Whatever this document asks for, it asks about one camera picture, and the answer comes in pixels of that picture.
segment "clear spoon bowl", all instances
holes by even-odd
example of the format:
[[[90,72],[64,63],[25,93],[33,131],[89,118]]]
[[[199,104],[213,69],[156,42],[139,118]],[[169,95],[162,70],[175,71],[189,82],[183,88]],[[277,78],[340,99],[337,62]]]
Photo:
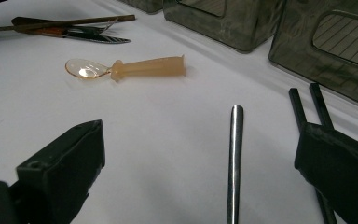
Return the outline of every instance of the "clear spoon bowl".
[[[69,60],[65,69],[69,74],[81,78],[97,78],[109,73],[108,67],[84,59]]]

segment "storage bin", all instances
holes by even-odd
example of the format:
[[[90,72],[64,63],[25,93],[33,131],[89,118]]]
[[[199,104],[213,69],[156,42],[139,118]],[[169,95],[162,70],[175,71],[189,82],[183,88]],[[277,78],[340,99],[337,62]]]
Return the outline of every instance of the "storage bin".
[[[132,7],[137,7],[148,14],[156,14],[162,10],[162,0],[118,0]]]
[[[163,0],[167,21],[173,21],[250,52],[276,30],[283,0]]]
[[[358,0],[287,0],[269,59],[358,102]]]

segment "metal tool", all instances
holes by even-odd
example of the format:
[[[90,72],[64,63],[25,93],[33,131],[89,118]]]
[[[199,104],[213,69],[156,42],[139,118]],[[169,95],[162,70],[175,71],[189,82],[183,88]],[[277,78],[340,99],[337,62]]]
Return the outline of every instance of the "metal tool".
[[[13,26],[1,26],[0,31],[13,31],[13,30],[25,31],[25,30],[48,28],[48,27],[63,27],[68,25],[90,24],[90,23],[108,22],[108,21],[122,22],[122,21],[134,21],[134,20],[135,20],[134,15],[125,15],[125,16],[114,16],[114,17],[81,19],[81,20],[74,20],[74,21],[49,21],[49,22],[38,22],[32,24],[28,23],[28,24],[13,25]]]
[[[237,224],[239,217],[242,134],[243,108],[234,105],[231,111],[229,141],[227,224]]]
[[[14,25],[20,26],[27,23],[42,23],[42,22],[46,23],[46,22],[53,22],[53,21],[17,17],[13,19],[11,22]],[[106,44],[122,44],[122,43],[131,42],[129,39],[112,37],[108,35],[100,35],[101,32],[105,31],[112,24],[113,24],[112,21],[110,21],[108,25],[104,28],[68,25],[63,27],[48,27],[48,28],[24,30],[24,31],[17,31],[17,32],[29,34],[29,35],[46,35],[46,36],[53,36],[53,37],[60,37],[60,38],[73,38],[73,39],[87,40],[87,41],[106,43]]]

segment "white surface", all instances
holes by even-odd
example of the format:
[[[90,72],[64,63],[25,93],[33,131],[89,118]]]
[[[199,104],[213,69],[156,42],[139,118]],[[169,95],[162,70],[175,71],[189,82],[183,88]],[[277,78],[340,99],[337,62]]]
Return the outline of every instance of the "white surface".
[[[105,45],[0,33],[0,180],[71,127],[103,120],[106,166],[73,223],[225,223],[231,107],[245,109],[240,223],[323,223],[314,191],[294,168],[298,142],[288,97],[299,89],[319,123],[309,83],[272,66],[270,41],[239,54],[203,35],[114,0],[8,0],[17,16],[75,20],[135,14],[108,31],[132,40]],[[69,76],[67,60],[102,64],[186,57],[185,77]],[[358,106],[328,91],[337,130],[358,140]]]

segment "silver metal rod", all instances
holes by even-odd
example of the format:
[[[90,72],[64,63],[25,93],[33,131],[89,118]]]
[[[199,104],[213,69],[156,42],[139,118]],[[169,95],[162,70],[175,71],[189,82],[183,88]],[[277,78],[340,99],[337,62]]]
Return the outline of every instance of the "silver metal rod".
[[[237,224],[239,217],[242,134],[243,108],[234,105],[229,141],[227,224]]]

